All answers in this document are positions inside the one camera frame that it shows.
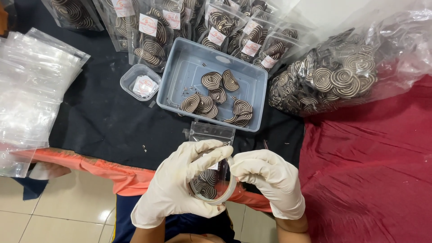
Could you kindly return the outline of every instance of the floor tile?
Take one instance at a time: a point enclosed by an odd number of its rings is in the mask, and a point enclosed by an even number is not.
[[[32,214],[39,198],[23,201],[23,190],[12,178],[0,176],[0,211]]]
[[[33,215],[19,243],[96,243],[102,224]]]
[[[115,207],[113,182],[89,172],[50,180],[33,214],[104,224]]]
[[[0,241],[18,243],[31,215],[0,211]]]
[[[115,224],[115,208],[109,214],[107,222],[105,224],[107,224],[107,225],[114,225]]]
[[[229,217],[231,218],[232,224],[234,225],[234,239],[240,240],[246,205],[235,203],[232,201],[226,201],[225,205],[228,210]]]
[[[110,243],[112,241],[112,233],[114,231],[114,226],[105,225],[102,230],[101,238],[99,239],[99,243]]]
[[[246,207],[240,241],[248,243],[277,243],[275,221],[262,212]]]

